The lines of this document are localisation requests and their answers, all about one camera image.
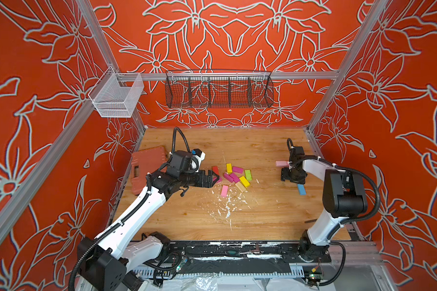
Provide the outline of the blue striped block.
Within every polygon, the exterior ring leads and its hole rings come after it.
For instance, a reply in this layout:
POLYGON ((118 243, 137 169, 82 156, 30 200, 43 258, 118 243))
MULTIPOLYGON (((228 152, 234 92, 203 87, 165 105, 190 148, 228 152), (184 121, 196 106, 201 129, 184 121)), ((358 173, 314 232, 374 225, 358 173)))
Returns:
POLYGON ((299 194, 300 194, 300 195, 306 195, 306 194, 307 194, 307 192, 306 192, 305 187, 304 187, 303 184, 298 184, 298 185, 297 185, 297 188, 298 188, 298 191, 299 191, 299 194))

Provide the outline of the green block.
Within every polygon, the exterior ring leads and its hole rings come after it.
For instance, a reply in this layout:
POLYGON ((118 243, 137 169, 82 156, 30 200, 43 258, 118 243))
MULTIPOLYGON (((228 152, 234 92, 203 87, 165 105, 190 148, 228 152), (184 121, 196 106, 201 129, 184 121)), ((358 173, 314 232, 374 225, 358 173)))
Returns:
POLYGON ((251 171, 248 170, 248 169, 245 170, 245 178, 246 178, 248 181, 251 181, 251 180, 252 180, 252 174, 251 174, 251 171))

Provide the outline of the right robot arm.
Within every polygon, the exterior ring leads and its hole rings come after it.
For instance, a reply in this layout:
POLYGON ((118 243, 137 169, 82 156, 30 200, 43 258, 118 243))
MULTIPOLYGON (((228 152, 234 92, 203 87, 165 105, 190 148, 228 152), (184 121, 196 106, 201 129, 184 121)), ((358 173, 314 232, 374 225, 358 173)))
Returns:
POLYGON ((301 146, 294 146, 291 139, 287 139, 287 148, 290 156, 281 171, 282 181, 303 186, 310 173, 324 183, 324 209, 314 225, 304 231, 298 246, 301 259, 312 262, 328 250, 332 238, 344 225, 377 214, 381 194, 365 173, 338 166, 320 156, 307 155, 301 146))

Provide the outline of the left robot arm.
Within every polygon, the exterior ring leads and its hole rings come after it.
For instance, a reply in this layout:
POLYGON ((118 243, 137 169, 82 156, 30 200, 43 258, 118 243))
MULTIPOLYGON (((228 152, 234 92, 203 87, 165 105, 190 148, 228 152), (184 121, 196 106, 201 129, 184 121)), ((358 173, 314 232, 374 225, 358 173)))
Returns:
POLYGON ((80 284, 98 291, 114 291, 124 285, 130 291, 139 291, 144 282, 133 269, 158 258, 166 238, 154 234, 133 246, 130 242, 173 194, 179 192, 183 196, 190 187, 212 188, 218 182, 212 170, 200 168, 205 156, 200 149, 178 150, 159 169, 148 173, 141 194, 121 217, 93 240, 85 238, 80 242, 68 289, 74 291, 80 284))

